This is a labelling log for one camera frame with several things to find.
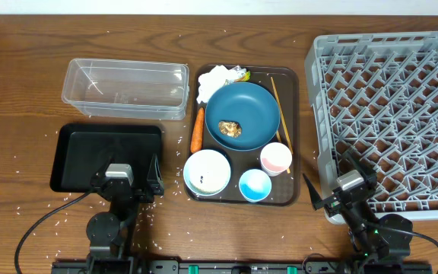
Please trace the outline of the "light blue rice bowl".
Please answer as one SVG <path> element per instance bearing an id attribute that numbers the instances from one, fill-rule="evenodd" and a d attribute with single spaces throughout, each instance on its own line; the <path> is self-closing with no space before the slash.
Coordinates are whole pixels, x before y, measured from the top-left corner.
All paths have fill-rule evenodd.
<path id="1" fill-rule="evenodd" d="M 186 186 L 200 196 L 213 196 L 224 190 L 230 181 L 231 166 L 218 151 L 205 149 L 192 154 L 183 168 Z"/>

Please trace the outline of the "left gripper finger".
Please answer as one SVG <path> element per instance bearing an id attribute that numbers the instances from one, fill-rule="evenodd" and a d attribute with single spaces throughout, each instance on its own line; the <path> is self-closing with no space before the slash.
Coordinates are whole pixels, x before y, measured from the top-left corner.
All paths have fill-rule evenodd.
<path id="1" fill-rule="evenodd" d="M 160 173 L 160 163 L 157 154 L 153 154 L 147 175 L 147 183 L 155 196 L 164 195 L 164 184 Z"/>
<path id="2" fill-rule="evenodd" d="M 98 168 L 96 172 L 97 178 L 104 178 L 108 167 L 114 163 L 115 155 L 110 155 L 103 164 Z"/>

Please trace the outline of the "white cup pink inside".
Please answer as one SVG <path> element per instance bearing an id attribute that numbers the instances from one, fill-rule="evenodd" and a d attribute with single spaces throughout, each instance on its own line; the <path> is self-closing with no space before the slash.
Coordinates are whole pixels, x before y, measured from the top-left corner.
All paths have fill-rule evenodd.
<path id="1" fill-rule="evenodd" d="M 267 144 L 260 153 L 261 167 L 270 177 L 276 177 L 286 171 L 292 159 L 290 149 L 280 142 Z"/>

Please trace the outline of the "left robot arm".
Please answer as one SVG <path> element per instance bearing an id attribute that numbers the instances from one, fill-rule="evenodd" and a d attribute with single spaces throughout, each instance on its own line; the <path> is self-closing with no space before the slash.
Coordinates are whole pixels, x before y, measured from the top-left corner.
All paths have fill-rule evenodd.
<path id="1" fill-rule="evenodd" d="M 112 158 L 90 179 L 90 189 L 110 203 L 107 212 L 94 215 L 87 223 L 90 241 L 87 273 L 142 273 L 146 265 L 131 255 L 133 230 L 139 206 L 153 203 L 164 194 L 157 155 L 151 157 L 143 180 L 135 179 L 129 164 L 116 164 Z"/>

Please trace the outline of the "dark blue plate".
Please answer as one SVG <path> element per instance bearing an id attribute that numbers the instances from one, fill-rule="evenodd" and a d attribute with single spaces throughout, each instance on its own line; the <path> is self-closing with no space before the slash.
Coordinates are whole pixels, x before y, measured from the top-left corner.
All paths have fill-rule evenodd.
<path id="1" fill-rule="evenodd" d="M 274 95 L 250 82 L 220 88 L 205 108 L 205 125 L 212 138 L 234 151 L 252 151 L 269 143 L 276 136 L 280 120 Z M 241 134 L 234 138 L 221 133 L 221 121 L 238 123 Z"/>

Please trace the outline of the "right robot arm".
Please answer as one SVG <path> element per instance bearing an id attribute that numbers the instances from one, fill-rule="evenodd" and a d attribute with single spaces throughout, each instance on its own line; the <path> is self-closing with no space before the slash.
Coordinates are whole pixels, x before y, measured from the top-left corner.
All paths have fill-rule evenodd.
<path id="1" fill-rule="evenodd" d="M 353 169 L 336 179 L 337 187 L 329 197 L 323 199 L 308 177 L 303 178 L 313 208 L 323 209 L 330 217 L 341 215 L 349 227 L 355 254 L 332 269 L 336 273 L 403 273 L 413 224 L 396 214 L 377 218 L 367 202 L 376 192 L 375 170 L 347 151 L 343 158 Z"/>

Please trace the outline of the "brown food scrap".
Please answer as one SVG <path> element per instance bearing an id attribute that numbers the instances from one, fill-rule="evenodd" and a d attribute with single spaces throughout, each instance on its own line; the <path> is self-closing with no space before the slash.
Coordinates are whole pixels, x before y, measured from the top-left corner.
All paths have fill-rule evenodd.
<path id="1" fill-rule="evenodd" d="M 220 121 L 218 123 L 220 133 L 231 138 L 237 138 L 242 134 L 242 128 L 238 122 Z"/>

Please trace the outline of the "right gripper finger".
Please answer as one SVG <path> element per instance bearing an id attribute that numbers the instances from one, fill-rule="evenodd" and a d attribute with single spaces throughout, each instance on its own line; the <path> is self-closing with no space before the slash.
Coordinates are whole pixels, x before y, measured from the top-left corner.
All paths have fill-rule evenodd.
<path id="1" fill-rule="evenodd" d="M 347 159 L 362 177 L 373 176 L 373 169 L 356 159 L 352 155 L 352 150 L 350 148 L 342 154 L 342 157 L 343 159 Z"/>
<path id="2" fill-rule="evenodd" d="M 323 207 L 323 199 L 305 174 L 303 174 L 303 179 L 305 180 L 307 188 L 309 190 L 309 197 L 312 207 L 314 209 L 321 209 Z"/>

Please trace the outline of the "small blue bowl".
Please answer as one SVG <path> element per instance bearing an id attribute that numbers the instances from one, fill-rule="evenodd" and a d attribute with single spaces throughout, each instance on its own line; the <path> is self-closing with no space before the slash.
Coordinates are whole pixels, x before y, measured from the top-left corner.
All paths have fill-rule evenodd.
<path id="1" fill-rule="evenodd" d="M 271 193 L 272 184 L 263 170 L 250 169 L 241 175 L 238 187 L 246 201 L 260 202 Z"/>

